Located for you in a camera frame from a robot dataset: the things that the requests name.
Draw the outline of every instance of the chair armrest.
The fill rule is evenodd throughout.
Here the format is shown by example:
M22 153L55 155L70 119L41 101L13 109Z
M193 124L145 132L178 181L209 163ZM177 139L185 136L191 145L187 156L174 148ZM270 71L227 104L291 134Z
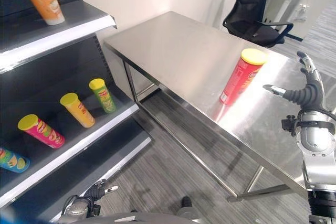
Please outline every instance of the chair armrest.
M263 25L263 26L291 26L293 27L294 24L291 22L260 22L260 21L256 21L257 23Z
M279 34L279 36L275 39L275 44L281 40L282 38L284 38L284 36L289 33L289 31L292 30L294 24L290 23L290 22L271 22L271 23L264 23L264 22L259 22L257 21L258 24L263 25L263 26L287 26L281 34Z

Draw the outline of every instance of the pink chip can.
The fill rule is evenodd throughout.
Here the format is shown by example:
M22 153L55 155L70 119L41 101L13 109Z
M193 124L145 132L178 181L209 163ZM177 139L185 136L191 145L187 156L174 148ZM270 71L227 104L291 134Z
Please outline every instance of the pink chip can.
M51 148L60 148L65 142L64 136L52 129L34 114L23 117L17 124L17 127L46 145L49 145Z

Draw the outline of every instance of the stainless steel table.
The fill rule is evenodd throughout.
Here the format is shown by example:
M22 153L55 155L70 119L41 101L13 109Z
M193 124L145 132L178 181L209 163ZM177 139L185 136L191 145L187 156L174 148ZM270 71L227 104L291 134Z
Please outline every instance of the stainless steel table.
M307 197L301 171L302 155L295 139L281 128L281 119L288 114L296 115L299 107L263 89L264 84L303 88L305 77L299 71L301 65L298 62L174 12L122 31L106 39L105 43L122 58L134 100L169 133L174 136L138 100L129 65L260 164L246 190L237 195L174 136L232 194L230 201L293 191ZM269 55L269 60L238 100L225 108L218 98L244 48L260 49ZM322 79L327 107L334 110L336 80L324 74ZM264 168L284 184L251 191Z

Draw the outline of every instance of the shelf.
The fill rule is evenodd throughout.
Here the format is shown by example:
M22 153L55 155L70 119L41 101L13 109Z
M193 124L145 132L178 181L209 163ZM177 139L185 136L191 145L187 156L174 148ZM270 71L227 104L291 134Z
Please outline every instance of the shelf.
M129 118L25 193L11 207L25 220L57 220L69 196L83 195L95 182L111 177L150 141L149 135Z
M83 1L61 5L61 10L65 21L58 25L47 25L37 14L3 24L0 73L101 29L116 26L113 17Z
M18 153L26 153L25 155L30 159L30 167L23 173L0 169L0 208L10 204L31 186L85 150L139 109L117 86L113 84L108 88L117 107L117 110L111 114L103 111L94 95L83 100L83 104L96 119L95 125L91 128L82 127L66 109L47 121L51 127L65 136L66 141L61 148L50 148L26 133L10 141L11 147Z

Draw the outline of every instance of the table frame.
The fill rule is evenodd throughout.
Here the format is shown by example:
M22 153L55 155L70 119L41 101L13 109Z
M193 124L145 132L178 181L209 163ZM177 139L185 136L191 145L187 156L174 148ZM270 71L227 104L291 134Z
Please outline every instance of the table frame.
M149 79L150 81L152 81L153 83L151 85L149 85L148 87L146 87L145 89L143 89L140 92L136 92L135 90L135 86L134 86L134 82L133 82L133 78L132 78L132 73L130 70L130 64L127 63L125 61L125 59L123 57L121 57L124 68L125 68L125 72L127 75L127 80L128 83L130 85L130 89L132 92L132 96L134 99L134 102L143 110L145 111L153 120L154 122L156 122L161 128L163 128L167 133L169 133L169 135L176 141L176 143L184 150L188 153L188 155L190 157L192 157L207 173L209 173L212 178L219 184L221 185L228 193L231 194L231 196L229 196L227 198L227 201L229 202L236 202L236 201L242 201L242 200L252 200L252 199L259 199L259 198L263 198L263 197L269 197L269 196L277 196L277 195L286 195L286 194L291 194L294 193L294 191L288 187L285 184L282 185L278 185L278 186L273 186L273 187L269 187L269 188L265 188L265 189L261 189L261 190L255 190L252 191L252 188L254 187L254 185L256 184L256 182L258 181L258 178L260 177L262 171L264 170L264 167L259 165L259 167L257 168L256 172L254 173L253 177L251 178L249 184L247 185L247 187L245 188L244 192L242 194L237 194L231 187L229 187L214 171L212 171L212 169L202 161L202 159L200 157L198 157L187 145L185 145L183 143L183 141L181 141L162 121L160 121L160 119L158 119L153 113L151 113L142 103L141 101L138 99L138 97L143 94L144 92L146 92L147 90L149 90L150 88L152 88L155 85L158 86L163 86L161 83L159 83L156 80L153 80L150 76L148 76L146 73L138 71L140 74L142 74L144 77L146 77L147 79Z

